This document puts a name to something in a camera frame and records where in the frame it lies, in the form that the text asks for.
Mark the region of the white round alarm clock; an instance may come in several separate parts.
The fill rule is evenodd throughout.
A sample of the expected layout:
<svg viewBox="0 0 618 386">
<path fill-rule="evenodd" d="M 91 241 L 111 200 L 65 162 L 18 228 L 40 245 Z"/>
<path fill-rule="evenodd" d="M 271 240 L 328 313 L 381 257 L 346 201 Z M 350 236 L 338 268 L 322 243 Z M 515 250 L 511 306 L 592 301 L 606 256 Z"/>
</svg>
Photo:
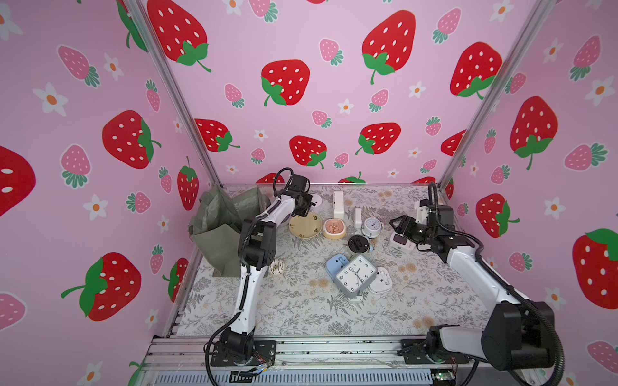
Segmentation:
<svg viewBox="0 0 618 386">
<path fill-rule="evenodd" d="M 376 217 L 367 218 L 362 227 L 362 234 L 368 239 L 376 239 L 380 236 L 381 231 L 383 230 L 383 224 Z"/>
</svg>

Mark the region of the grey square analog clock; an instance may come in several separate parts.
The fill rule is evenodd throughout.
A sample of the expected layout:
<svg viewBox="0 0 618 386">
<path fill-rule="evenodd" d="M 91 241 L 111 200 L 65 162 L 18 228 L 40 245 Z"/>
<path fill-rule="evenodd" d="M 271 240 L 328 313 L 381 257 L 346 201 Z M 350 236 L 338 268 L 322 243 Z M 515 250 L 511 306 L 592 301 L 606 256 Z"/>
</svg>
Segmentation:
<svg viewBox="0 0 618 386">
<path fill-rule="evenodd" d="M 334 283 L 352 299 L 361 295 L 377 275 L 377 267 L 367 257 L 358 255 L 336 273 Z"/>
</svg>

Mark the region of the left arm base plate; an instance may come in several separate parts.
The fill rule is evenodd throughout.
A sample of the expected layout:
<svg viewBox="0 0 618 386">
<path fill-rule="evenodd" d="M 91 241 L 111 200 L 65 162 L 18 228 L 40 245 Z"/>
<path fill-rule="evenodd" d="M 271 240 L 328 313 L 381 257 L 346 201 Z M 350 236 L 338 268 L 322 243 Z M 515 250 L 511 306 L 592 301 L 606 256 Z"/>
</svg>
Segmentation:
<svg viewBox="0 0 618 386">
<path fill-rule="evenodd" d="M 257 340 L 251 349 L 242 352 L 217 341 L 210 352 L 209 364 L 214 367 L 247 367 L 261 364 L 272 365 L 275 361 L 277 341 Z"/>
</svg>

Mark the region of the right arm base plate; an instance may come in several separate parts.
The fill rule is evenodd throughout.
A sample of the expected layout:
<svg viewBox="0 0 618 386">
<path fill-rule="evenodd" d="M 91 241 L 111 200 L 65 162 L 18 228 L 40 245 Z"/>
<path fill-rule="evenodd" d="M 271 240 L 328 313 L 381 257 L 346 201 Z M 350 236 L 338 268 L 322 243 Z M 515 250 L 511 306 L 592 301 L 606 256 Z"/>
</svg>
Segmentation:
<svg viewBox="0 0 618 386">
<path fill-rule="evenodd" d="M 466 355 L 437 350 L 429 352 L 426 339 L 402 339 L 397 355 L 404 358 L 406 364 L 454 365 L 467 364 L 471 360 Z"/>
</svg>

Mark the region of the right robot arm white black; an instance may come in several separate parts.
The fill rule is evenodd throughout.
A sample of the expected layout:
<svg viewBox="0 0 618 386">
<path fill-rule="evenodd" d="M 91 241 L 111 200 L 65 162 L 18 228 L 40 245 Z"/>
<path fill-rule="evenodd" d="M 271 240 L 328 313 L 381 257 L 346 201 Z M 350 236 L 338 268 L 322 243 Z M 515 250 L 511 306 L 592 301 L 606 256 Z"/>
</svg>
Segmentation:
<svg viewBox="0 0 618 386">
<path fill-rule="evenodd" d="M 473 368 L 488 363 L 510 374 L 520 385 L 526 381 L 518 371 L 550 368 L 546 383 L 560 384 L 566 358 L 553 310 L 545 302 L 533 302 L 519 293 L 484 261 L 483 243 L 455 228 L 452 208 L 441 204 L 438 194 L 436 183 L 429 183 L 428 197 L 419 201 L 417 216 L 401 216 L 389 223 L 397 235 L 428 246 L 455 270 L 491 315 L 483 329 L 432 326 L 421 344 L 403 347 L 398 355 L 466 355 L 473 359 Z"/>
</svg>

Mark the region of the olive green canvas bag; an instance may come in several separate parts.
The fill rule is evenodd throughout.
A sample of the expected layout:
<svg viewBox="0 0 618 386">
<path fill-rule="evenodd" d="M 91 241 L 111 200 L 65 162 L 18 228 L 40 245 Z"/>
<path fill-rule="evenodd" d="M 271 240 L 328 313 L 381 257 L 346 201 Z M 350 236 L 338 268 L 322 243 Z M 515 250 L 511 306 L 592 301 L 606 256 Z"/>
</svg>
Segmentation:
<svg viewBox="0 0 618 386">
<path fill-rule="evenodd" d="M 203 258 L 214 268 L 215 277 L 240 276 L 238 245 L 243 221 L 259 215 L 269 206 L 270 198 L 258 188 L 231 197 L 215 186 L 200 197 L 188 232 Z"/>
</svg>

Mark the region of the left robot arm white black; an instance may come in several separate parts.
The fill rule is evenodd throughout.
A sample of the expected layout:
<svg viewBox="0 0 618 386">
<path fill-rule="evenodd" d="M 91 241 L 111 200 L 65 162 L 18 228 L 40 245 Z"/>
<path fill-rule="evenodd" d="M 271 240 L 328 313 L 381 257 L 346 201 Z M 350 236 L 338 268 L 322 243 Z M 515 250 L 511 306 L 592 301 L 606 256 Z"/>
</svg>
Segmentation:
<svg viewBox="0 0 618 386">
<path fill-rule="evenodd" d="M 274 201 L 263 212 L 243 221 L 238 257 L 241 263 L 240 286 L 233 317 L 213 334 L 219 337 L 221 351 L 239 360 L 253 357 L 255 314 L 262 281 L 275 260 L 278 228 L 293 217 L 306 217 L 312 209 L 311 183 L 290 167 L 288 181 L 278 189 L 273 182 Z"/>
</svg>

